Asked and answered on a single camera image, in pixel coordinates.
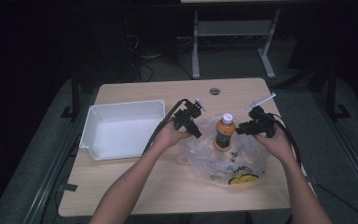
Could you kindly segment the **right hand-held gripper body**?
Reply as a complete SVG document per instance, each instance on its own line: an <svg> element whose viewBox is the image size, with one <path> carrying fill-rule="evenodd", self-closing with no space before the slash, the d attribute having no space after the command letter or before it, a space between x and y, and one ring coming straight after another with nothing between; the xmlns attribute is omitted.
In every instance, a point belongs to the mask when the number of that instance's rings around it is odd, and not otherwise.
<svg viewBox="0 0 358 224"><path fill-rule="evenodd" d="M246 128L252 129L254 134L265 133L267 137L272 137L275 134L273 130L275 118L273 118L270 113L267 114L261 107L262 104L273 99L275 96L276 93L273 92L270 96L253 100L253 102L246 107L248 116L255 121L255 125Z"/></svg>

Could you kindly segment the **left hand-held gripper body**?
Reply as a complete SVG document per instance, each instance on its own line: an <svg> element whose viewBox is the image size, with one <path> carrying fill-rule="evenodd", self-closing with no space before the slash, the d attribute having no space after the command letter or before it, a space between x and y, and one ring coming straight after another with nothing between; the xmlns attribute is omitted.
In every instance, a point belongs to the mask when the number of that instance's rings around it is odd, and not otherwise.
<svg viewBox="0 0 358 224"><path fill-rule="evenodd" d="M198 118L201 115L201 111L205 110L203 102L200 98L197 98L194 103L185 99L185 109L179 109L174 113L174 121L180 120L183 123L183 127L194 119Z"/></svg>

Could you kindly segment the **orange drink bottle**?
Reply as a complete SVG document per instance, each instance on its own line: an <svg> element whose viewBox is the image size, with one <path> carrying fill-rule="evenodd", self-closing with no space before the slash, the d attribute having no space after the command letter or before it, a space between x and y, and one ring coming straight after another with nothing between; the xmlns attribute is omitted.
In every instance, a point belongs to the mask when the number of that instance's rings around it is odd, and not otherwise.
<svg viewBox="0 0 358 224"><path fill-rule="evenodd" d="M213 147L221 152L229 150L230 139L236 130L233 116L226 113L220 120L216 122L216 136L213 142Z"/></svg>

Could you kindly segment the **clear plastic bag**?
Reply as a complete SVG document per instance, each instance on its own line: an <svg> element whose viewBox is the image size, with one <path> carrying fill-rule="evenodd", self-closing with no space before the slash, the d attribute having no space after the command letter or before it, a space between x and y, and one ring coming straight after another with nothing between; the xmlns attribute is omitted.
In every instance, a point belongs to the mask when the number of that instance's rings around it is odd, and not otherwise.
<svg viewBox="0 0 358 224"><path fill-rule="evenodd" d="M235 130L228 151L221 152L213 147L216 122L223 115L198 124L202 136L185 140L185 152L178 157L179 162L190 165L196 175L221 184L229 185L228 180L238 170L249 169L260 177L265 172L268 151L251 135L237 134Z"/></svg>

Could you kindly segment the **person's left hand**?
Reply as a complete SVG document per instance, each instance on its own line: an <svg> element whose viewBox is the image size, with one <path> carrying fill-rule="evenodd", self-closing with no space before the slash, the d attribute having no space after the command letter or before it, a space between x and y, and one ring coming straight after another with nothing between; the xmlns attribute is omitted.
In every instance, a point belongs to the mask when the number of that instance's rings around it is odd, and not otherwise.
<svg viewBox="0 0 358 224"><path fill-rule="evenodd" d="M165 149L176 145L179 141L190 137L189 132L179 132L175 129L174 123L168 121L155 137L151 150L162 153Z"/></svg>

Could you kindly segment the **person's right hand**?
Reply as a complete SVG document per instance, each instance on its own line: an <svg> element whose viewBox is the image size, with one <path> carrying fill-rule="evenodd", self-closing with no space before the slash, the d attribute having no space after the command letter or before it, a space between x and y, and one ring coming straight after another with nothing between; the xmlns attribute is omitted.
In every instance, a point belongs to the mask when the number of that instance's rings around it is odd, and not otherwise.
<svg viewBox="0 0 358 224"><path fill-rule="evenodd" d="M275 134L272 137L267 137L262 134L255 134L254 138L262 144L268 152L277 158L280 162L295 161L291 143L283 130L275 124L273 126Z"/></svg>

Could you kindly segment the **yellow snack packet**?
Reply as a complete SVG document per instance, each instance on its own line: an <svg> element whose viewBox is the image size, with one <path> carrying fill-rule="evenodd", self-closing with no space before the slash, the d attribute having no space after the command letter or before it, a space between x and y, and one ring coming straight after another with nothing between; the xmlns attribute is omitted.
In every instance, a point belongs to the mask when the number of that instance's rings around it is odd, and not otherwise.
<svg viewBox="0 0 358 224"><path fill-rule="evenodd" d="M243 184L251 181L255 181L259 178L258 175L254 174L252 170L238 170L228 180L229 185Z"/></svg>

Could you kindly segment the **white plastic tray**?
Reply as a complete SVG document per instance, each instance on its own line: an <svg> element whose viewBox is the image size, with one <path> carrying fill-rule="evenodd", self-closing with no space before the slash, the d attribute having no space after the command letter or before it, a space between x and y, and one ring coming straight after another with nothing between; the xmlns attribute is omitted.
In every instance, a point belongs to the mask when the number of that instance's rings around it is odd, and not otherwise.
<svg viewBox="0 0 358 224"><path fill-rule="evenodd" d="M140 157L164 118L164 100L92 105L79 148L95 161Z"/></svg>

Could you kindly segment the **black metal stand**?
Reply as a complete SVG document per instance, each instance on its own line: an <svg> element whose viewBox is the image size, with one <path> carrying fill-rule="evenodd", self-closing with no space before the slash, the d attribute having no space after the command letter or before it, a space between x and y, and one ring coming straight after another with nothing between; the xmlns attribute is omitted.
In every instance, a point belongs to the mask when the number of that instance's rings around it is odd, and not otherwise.
<svg viewBox="0 0 358 224"><path fill-rule="evenodd" d="M336 68L331 65L327 74L327 94L325 109L329 118L333 121L338 119L350 119L351 114L345 105L336 104L337 73Z"/></svg>
<svg viewBox="0 0 358 224"><path fill-rule="evenodd" d="M77 78L77 71L74 69L71 73L71 104L64 108L61 117L74 121L79 114L79 109L79 82Z"/></svg>

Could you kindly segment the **white metal table frame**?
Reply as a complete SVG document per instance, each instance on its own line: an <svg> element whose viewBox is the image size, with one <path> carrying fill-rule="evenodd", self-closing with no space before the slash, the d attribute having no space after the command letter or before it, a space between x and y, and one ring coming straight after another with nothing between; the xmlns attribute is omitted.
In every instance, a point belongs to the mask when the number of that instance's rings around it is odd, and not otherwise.
<svg viewBox="0 0 358 224"><path fill-rule="evenodd" d="M200 78L199 43L201 37L252 36L266 38L264 46L259 48L257 52L267 78L275 78L268 54L281 11L280 8L275 8L271 17L267 20L206 19L200 15L200 10L196 9L193 13L192 77L194 79Z"/></svg>

